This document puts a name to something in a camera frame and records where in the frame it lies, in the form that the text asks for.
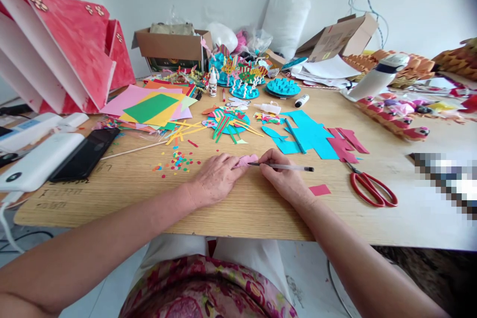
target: cardboard box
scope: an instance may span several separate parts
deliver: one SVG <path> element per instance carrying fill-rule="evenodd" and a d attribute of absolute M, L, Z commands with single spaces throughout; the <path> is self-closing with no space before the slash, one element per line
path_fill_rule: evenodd
<path fill-rule="evenodd" d="M 187 36 L 150 33 L 149 29 L 134 32 L 131 49 L 139 47 L 151 72 L 160 72 L 162 67 L 175 68 L 175 65 L 187 68 L 197 65 L 199 71 L 206 68 L 208 54 L 200 42 L 204 38 L 207 46 L 213 48 L 209 31 L 195 30 L 200 36 Z"/>
<path fill-rule="evenodd" d="M 300 46 L 295 56 L 308 57 L 310 62 L 318 62 L 337 54 L 359 55 L 377 29 L 378 23 L 369 13 L 360 17 L 343 17 Z"/>
<path fill-rule="evenodd" d="M 268 77 L 271 79 L 275 78 L 277 77 L 282 67 L 285 65 L 286 60 L 283 57 L 275 54 L 270 49 L 266 50 L 265 54 L 268 56 L 268 60 L 272 63 L 272 66 L 268 70 Z"/>

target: hand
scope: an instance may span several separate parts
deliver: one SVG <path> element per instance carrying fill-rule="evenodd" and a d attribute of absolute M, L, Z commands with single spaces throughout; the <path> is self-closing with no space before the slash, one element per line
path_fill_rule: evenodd
<path fill-rule="evenodd" d="M 300 200 L 313 199 L 313 195 L 307 188 L 305 182 L 297 170 L 273 169 L 268 165 L 262 164 L 265 162 L 295 165 L 293 161 L 288 159 L 284 154 L 276 149 L 269 149 L 258 160 L 260 163 L 260 171 L 263 176 L 267 178 L 272 185 L 277 189 L 278 193 L 283 196 L 285 200 L 293 204 Z"/>
<path fill-rule="evenodd" d="M 238 160 L 239 157 L 222 153 L 211 157 L 202 166 L 191 181 L 190 195 L 196 208 L 210 206 L 226 198 L 237 180 L 248 170 L 246 166 L 233 169 Z"/>

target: left hand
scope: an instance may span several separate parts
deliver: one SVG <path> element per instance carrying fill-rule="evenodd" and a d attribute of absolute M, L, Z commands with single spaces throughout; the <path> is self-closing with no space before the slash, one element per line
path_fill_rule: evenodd
<path fill-rule="evenodd" d="M 248 170 L 246 166 L 232 169 L 238 160 L 239 157 L 222 153 L 211 157 L 202 166 L 190 182 L 190 196 L 196 208 L 210 206 L 226 198 L 237 180 Z"/>

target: right hand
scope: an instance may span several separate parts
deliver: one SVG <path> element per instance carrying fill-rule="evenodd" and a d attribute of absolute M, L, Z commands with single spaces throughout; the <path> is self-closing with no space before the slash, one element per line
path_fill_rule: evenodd
<path fill-rule="evenodd" d="M 269 149 L 258 160 L 260 163 L 260 171 L 263 176 L 267 178 L 272 185 L 277 189 L 278 193 L 283 196 L 285 200 L 293 204 L 295 202 L 312 199 L 312 193 L 307 188 L 303 181 L 300 172 L 297 170 L 273 169 L 268 165 L 262 164 L 265 162 L 295 165 L 293 161 L 288 159 L 277 149 Z"/>

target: forearm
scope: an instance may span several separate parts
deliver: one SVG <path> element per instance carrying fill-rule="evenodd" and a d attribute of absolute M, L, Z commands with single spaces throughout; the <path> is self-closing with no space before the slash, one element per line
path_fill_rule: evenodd
<path fill-rule="evenodd" d="M 0 269 L 0 293 L 59 313 L 193 209 L 181 185 L 59 235 Z"/>
<path fill-rule="evenodd" d="M 363 317 L 448 317 L 315 197 L 292 203 Z"/>

